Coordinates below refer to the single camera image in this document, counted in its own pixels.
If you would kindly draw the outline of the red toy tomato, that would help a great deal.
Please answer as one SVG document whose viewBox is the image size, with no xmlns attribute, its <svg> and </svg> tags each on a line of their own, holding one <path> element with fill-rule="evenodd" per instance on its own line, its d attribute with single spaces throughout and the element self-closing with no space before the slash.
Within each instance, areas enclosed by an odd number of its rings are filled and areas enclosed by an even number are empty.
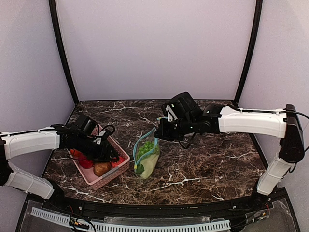
<svg viewBox="0 0 309 232">
<path fill-rule="evenodd" d="M 125 158 L 119 156 L 119 160 L 111 162 L 111 165 L 112 165 L 113 168 L 115 168 L 115 167 L 119 166 L 121 163 L 123 163 L 125 160 L 126 160 Z"/>
</svg>

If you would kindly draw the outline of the green toy bell pepper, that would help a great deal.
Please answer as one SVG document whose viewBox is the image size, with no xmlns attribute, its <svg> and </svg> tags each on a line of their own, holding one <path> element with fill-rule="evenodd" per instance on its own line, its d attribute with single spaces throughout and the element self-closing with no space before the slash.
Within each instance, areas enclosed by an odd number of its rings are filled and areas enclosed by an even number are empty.
<svg viewBox="0 0 309 232">
<path fill-rule="evenodd" d="M 149 142 L 146 141 L 145 143 L 143 143 L 141 145 L 141 147 L 139 147 L 138 149 L 138 155 L 144 155 L 145 153 L 149 152 L 150 150 L 152 150 L 154 147 L 154 142 Z"/>
</svg>

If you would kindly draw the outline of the clear zip bag blue zipper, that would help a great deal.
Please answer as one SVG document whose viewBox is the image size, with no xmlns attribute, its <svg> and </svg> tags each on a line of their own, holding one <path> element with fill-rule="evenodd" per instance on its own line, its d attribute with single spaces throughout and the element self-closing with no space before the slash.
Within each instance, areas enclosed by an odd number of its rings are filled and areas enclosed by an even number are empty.
<svg viewBox="0 0 309 232">
<path fill-rule="evenodd" d="M 154 137 L 154 133 L 156 131 L 156 127 L 154 126 L 149 132 L 144 134 L 134 145 L 133 149 L 133 158 L 134 158 L 134 171 L 135 171 L 135 165 L 138 165 L 139 162 L 144 158 L 152 154 L 159 154 L 160 155 L 160 145 L 159 145 L 159 139 Z M 146 141 L 154 142 L 154 147 L 149 152 L 145 153 L 144 155 L 138 155 L 138 149 L 141 147 L 143 143 Z"/>
</svg>

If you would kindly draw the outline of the pink perforated plastic basket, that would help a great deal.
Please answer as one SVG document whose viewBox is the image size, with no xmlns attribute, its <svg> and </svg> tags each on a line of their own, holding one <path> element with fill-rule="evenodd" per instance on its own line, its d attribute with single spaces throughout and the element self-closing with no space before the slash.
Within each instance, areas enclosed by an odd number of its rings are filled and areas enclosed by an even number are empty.
<svg viewBox="0 0 309 232">
<path fill-rule="evenodd" d="M 104 174 L 103 176 L 96 176 L 93 172 L 94 170 L 94 165 L 90 169 L 84 169 L 79 165 L 78 158 L 73 157 L 70 154 L 70 151 L 68 150 L 69 157 L 73 158 L 73 162 L 75 166 L 77 167 L 78 171 L 82 175 L 83 179 L 85 182 L 93 189 L 93 190 L 98 190 L 102 186 L 108 184 L 110 181 L 115 179 L 117 176 L 122 174 L 124 171 L 126 171 L 129 168 L 129 161 L 130 161 L 130 156 L 122 149 L 122 147 L 119 145 L 119 143 L 112 137 L 109 136 L 108 139 L 109 143 L 115 148 L 115 150 L 118 152 L 119 156 L 125 158 L 126 160 L 121 163 L 119 166 L 113 168 Z"/>
</svg>

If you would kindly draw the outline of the green toy leafy vegetable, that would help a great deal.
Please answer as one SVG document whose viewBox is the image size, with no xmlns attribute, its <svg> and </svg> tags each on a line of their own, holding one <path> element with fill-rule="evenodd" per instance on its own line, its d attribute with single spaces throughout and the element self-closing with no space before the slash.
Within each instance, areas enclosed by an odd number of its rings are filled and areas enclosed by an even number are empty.
<svg viewBox="0 0 309 232">
<path fill-rule="evenodd" d="M 141 175 L 144 172 L 144 166 L 142 164 L 135 165 L 135 174 Z"/>
</svg>

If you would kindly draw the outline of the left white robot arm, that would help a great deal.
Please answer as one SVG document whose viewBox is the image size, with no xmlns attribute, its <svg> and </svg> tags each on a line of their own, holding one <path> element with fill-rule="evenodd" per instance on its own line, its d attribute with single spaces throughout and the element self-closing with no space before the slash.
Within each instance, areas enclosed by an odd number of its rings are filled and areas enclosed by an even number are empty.
<svg viewBox="0 0 309 232">
<path fill-rule="evenodd" d="M 81 152 L 93 164 L 117 162 L 119 155 L 108 141 L 114 132 L 113 125 L 102 128 L 85 114 L 80 114 L 68 125 L 53 124 L 37 130 L 5 132 L 0 136 L 0 184 L 43 199 L 60 198 L 63 191 L 54 181 L 32 175 L 10 164 L 9 160 L 28 153 L 65 148 Z"/>
</svg>

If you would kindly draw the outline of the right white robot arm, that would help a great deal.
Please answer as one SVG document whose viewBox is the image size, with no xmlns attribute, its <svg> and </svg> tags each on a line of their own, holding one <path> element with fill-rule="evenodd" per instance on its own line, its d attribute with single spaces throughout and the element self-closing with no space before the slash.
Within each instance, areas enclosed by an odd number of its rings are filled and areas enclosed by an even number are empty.
<svg viewBox="0 0 309 232">
<path fill-rule="evenodd" d="M 201 109 L 188 92 L 162 105 L 164 117 L 154 136 L 165 141 L 184 140 L 190 134 L 252 133 L 280 139 L 280 150 L 259 178 L 258 194 L 268 196 L 294 164 L 305 156 L 300 112 L 291 104 L 283 109 L 258 110 L 210 104 Z"/>
</svg>

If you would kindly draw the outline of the brown toy potato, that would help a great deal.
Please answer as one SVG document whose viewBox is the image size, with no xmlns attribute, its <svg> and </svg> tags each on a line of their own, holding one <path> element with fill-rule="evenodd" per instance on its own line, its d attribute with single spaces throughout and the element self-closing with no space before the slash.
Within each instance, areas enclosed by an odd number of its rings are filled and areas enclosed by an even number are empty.
<svg viewBox="0 0 309 232">
<path fill-rule="evenodd" d="M 96 176 L 103 176 L 107 172 L 112 169 L 112 164 L 110 162 L 103 162 L 103 163 L 95 163 L 94 164 L 94 174 Z"/>
</svg>

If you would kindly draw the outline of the red toy fruit front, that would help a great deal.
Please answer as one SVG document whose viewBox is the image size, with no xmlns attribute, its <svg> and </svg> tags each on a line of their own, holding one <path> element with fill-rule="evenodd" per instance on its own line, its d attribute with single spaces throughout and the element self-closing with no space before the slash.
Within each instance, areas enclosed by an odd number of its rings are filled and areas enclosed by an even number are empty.
<svg viewBox="0 0 309 232">
<path fill-rule="evenodd" d="M 93 167 L 93 162 L 89 160 L 86 156 L 79 156 L 78 162 L 81 167 L 84 169 L 90 169 Z"/>
</svg>

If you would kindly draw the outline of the orange toy fruit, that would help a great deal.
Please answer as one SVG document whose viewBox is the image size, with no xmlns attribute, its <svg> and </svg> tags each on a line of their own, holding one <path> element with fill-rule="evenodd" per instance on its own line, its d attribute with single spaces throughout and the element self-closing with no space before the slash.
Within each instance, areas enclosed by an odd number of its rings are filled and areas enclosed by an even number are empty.
<svg viewBox="0 0 309 232">
<path fill-rule="evenodd" d="M 82 155 L 82 153 L 76 149 L 70 149 L 70 154 L 73 156 L 73 157 L 79 157 L 80 155 Z"/>
</svg>

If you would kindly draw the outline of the black front rail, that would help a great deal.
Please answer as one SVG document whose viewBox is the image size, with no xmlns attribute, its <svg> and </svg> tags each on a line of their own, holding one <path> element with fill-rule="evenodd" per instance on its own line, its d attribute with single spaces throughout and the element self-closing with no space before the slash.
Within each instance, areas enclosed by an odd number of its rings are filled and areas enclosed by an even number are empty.
<svg viewBox="0 0 309 232">
<path fill-rule="evenodd" d="M 59 202 L 45 201 L 43 206 L 50 210 L 72 213 L 80 218 L 103 219 L 107 216 L 127 218 L 184 218 L 210 215 L 212 218 L 238 220 L 246 213 L 273 207 L 275 200 L 289 200 L 285 188 L 275 188 L 268 195 L 253 191 L 249 196 L 220 200 L 218 194 L 211 196 L 208 189 L 193 190 L 188 194 L 161 193 L 154 190 L 147 197 L 148 204 L 115 204 L 86 201 L 63 197 Z"/>
</svg>

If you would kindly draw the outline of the left black frame post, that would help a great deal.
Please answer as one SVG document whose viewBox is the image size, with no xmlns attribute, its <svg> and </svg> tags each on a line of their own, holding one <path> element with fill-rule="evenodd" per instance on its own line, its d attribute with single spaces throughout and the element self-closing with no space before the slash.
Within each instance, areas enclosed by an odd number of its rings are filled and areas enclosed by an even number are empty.
<svg viewBox="0 0 309 232">
<path fill-rule="evenodd" d="M 54 35 L 55 35 L 55 39 L 56 39 L 56 45 L 57 45 L 61 65 L 62 65 L 62 68 L 63 68 L 63 71 L 64 71 L 64 75 L 65 75 L 65 78 L 66 78 L 66 82 L 67 82 L 72 100 L 74 102 L 74 105 L 77 105 L 79 103 L 79 98 L 78 98 L 77 91 L 76 91 L 76 88 L 75 88 L 74 83 L 73 83 L 73 78 L 72 78 L 72 75 L 71 75 L 71 72 L 70 72 L 69 63 L 68 63 L 68 60 L 67 60 L 65 47 L 64 47 L 64 44 L 63 44 L 56 1 L 55 0 L 49 0 L 48 3 L 49 3 L 50 16 L 51 16 L 51 20 L 52 20 L 52 25 L 53 25 L 53 30 L 54 30 Z"/>
</svg>

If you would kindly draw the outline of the black frame post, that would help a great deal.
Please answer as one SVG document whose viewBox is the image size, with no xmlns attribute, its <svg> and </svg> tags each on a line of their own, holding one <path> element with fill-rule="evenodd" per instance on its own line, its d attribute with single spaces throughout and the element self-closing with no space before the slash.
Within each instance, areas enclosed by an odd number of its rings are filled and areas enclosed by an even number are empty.
<svg viewBox="0 0 309 232">
<path fill-rule="evenodd" d="M 255 43 L 258 35 L 258 30 L 259 30 L 259 24 L 260 24 L 260 18 L 261 18 L 261 13 L 262 13 L 262 7 L 263 7 L 263 0 L 256 0 L 255 1 L 255 9 L 254 9 L 254 16 L 253 16 L 253 24 L 252 24 L 252 29 L 251 29 L 251 34 L 250 34 L 250 39 L 248 43 L 248 49 L 246 53 L 246 57 L 244 60 L 244 65 L 242 68 L 242 72 L 240 75 L 239 79 L 239 84 L 236 90 L 236 94 L 234 97 L 234 104 L 238 105 L 241 95 L 244 90 L 244 86 L 247 80 L 249 68 L 251 65 L 252 57 L 253 57 L 253 52 L 255 48 Z"/>
<path fill-rule="evenodd" d="M 72 75 L 71 75 L 71 72 L 70 72 L 69 63 L 68 63 L 68 60 L 67 60 L 65 47 L 64 47 L 64 44 L 63 44 L 56 1 L 55 0 L 49 0 L 48 3 L 49 3 L 50 16 L 51 16 L 51 20 L 52 20 L 52 25 L 53 25 L 53 30 L 54 30 L 54 35 L 55 35 L 55 39 L 56 39 L 56 45 L 57 45 L 61 65 L 62 65 L 62 68 L 63 68 L 63 71 L 64 71 L 64 75 L 65 75 L 65 78 L 66 78 L 66 82 L 67 82 L 72 100 L 74 102 L 74 105 L 77 105 L 79 103 L 79 98 L 78 98 L 77 91 L 76 91 L 76 88 L 75 88 L 74 83 L 73 83 L 73 78 L 72 78 Z"/>
</svg>

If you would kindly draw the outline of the right black frame post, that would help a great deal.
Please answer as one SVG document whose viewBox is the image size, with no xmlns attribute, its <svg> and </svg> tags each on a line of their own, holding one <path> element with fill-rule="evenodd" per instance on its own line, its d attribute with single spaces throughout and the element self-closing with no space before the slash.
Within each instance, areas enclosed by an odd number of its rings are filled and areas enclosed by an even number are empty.
<svg viewBox="0 0 309 232">
<path fill-rule="evenodd" d="M 248 49 L 246 53 L 246 57 L 244 60 L 244 65 L 242 68 L 242 72 L 240 75 L 239 79 L 239 84 L 236 90 L 236 94 L 234 97 L 234 104 L 238 105 L 241 95 L 244 90 L 244 86 L 247 80 L 249 68 L 251 65 L 252 57 L 253 57 L 253 52 L 255 48 L 255 43 L 258 35 L 258 30 L 259 30 L 259 24 L 260 24 L 260 18 L 261 18 L 261 13 L 262 13 L 262 7 L 263 7 L 263 0 L 256 0 L 255 1 L 255 9 L 254 9 L 254 16 L 253 16 L 253 24 L 252 24 L 252 29 L 251 29 L 251 34 L 250 34 L 250 39 L 248 43 Z"/>
</svg>

